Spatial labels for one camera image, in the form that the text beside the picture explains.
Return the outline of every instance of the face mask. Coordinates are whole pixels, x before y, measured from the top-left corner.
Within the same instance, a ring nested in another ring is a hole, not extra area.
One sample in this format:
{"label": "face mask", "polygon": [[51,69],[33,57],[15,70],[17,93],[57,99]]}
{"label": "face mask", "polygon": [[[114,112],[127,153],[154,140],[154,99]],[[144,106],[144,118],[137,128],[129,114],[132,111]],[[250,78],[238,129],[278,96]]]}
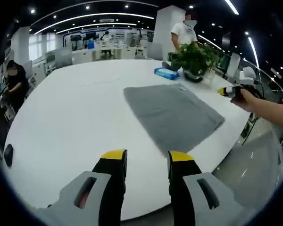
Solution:
{"label": "face mask", "polygon": [[184,21],[185,25],[187,25],[190,29],[193,29],[196,24],[197,24],[197,20],[185,20]]}

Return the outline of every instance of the gray towel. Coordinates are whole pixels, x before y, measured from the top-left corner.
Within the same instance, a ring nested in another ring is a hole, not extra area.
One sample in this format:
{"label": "gray towel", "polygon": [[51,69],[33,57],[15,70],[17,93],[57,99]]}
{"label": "gray towel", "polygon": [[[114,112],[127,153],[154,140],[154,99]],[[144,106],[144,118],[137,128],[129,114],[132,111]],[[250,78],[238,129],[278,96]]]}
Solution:
{"label": "gray towel", "polygon": [[187,153],[225,121],[180,84],[125,88],[124,96],[165,156],[171,150]]}

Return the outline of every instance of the blue tissue box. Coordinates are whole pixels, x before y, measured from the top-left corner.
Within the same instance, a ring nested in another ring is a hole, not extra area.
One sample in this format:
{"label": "blue tissue box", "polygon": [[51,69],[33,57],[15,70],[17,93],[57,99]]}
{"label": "blue tissue box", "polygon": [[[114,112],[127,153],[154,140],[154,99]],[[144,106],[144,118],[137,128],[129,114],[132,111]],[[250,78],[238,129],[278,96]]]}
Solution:
{"label": "blue tissue box", "polygon": [[156,68],[154,73],[169,80],[175,80],[176,78],[180,77],[178,72],[173,72],[164,67]]}

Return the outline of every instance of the person sitting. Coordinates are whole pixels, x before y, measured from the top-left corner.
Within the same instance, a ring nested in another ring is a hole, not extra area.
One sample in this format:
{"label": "person sitting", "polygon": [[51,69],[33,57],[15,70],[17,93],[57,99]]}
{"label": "person sitting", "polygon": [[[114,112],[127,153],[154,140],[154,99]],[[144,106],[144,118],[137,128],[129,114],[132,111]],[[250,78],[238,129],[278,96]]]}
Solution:
{"label": "person sitting", "polygon": [[8,88],[4,92],[7,102],[11,104],[17,113],[22,106],[25,96],[29,90],[26,72],[23,66],[10,60],[6,67]]}

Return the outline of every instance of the chair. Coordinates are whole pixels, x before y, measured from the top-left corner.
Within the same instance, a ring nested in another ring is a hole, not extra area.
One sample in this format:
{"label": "chair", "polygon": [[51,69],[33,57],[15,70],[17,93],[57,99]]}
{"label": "chair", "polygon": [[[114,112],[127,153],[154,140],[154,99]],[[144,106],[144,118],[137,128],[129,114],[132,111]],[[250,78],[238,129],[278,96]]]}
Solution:
{"label": "chair", "polygon": [[163,60],[162,45],[160,43],[148,43],[147,58],[154,60]]}
{"label": "chair", "polygon": [[63,47],[56,49],[56,68],[72,65],[72,49],[71,47]]}
{"label": "chair", "polygon": [[23,68],[26,72],[25,76],[29,84],[29,90],[27,93],[30,94],[32,90],[36,87],[36,80],[34,79],[35,74],[33,74],[33,62],[26,62],[25,64],[23,64]]}
{"label": "chair", "polygon": [[51,72],[53,72],[56,69],[55,60],[56,60],[55,51],[50,51],[45,54],[45,61],[46,61],[45,70],[47,75],[49,75]]}

